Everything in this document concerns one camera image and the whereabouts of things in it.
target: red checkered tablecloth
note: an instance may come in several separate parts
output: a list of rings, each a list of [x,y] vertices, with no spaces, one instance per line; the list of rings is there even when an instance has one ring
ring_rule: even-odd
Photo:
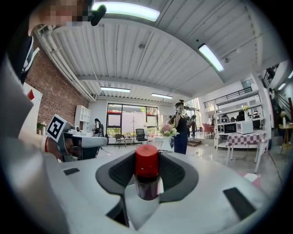
[[[256,144],[265,140],[265,131],[255,130],[249,134],[231,133],[228,135],[226,146],[237,144]]]

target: fluorescent light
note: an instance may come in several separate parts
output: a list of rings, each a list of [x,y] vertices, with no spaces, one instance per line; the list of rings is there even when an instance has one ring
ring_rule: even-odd
[[[102,4],[107,8],[106,14],[136,16],[150,21],[156,21],[160,15],[154,9],[126,2],[96,2],[92,9],[96,10]]]
[[[224,67],[221,65],[220,61],[216,58],[216,56],[206,44],[199,46],[198,50],[216,67],[218,71],[224,70]]]
[[[291,74],[288,76],[289,79],[291,79],[293,76],[293,71],[291,72]]]
[[[121,89],[121,88],[112,88],[112,87],[101,87],[101,90],[117,91],[117,92],[125,92],[125,93],[130,92],[130,89]]]
[[[285,83],[281,84],[281,86],[278,88],[278,90],[281,90],[282,88],[284,88],[285,85],[286,85]]]
[[[154,96],[154,97],[168,98],[168,99],[172,99],[173,98],[171,96],[166,96],[166,95],[161,95],[161,94],[156,94],[156,93],[153,93],[152,96]]]

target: red brick wall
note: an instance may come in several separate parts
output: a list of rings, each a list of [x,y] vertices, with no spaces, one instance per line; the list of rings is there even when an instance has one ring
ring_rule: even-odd
[[[26,83],[43,94],[38,122],[45,121],[48,124],[53,115],[57,114],[74,124],[76,106],[88,107],[89,101],[59,72],[34,37],[34,49],[37,47],[40,51],[33,60]]]

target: window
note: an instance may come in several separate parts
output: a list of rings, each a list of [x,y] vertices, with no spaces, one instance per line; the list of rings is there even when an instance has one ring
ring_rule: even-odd
[[[123,134],[136,136],[136,129],[142,128],[149,136],[158,135],[157,108],[123,104],[108,104],[106,133],[109,137]]]

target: red cylinder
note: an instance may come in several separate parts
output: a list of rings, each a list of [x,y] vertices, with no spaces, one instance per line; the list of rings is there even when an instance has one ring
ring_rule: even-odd
[[[153,145],[141,145],[136,149],[136,175],[141,180],[156,180],[159,174],[157,148]]]

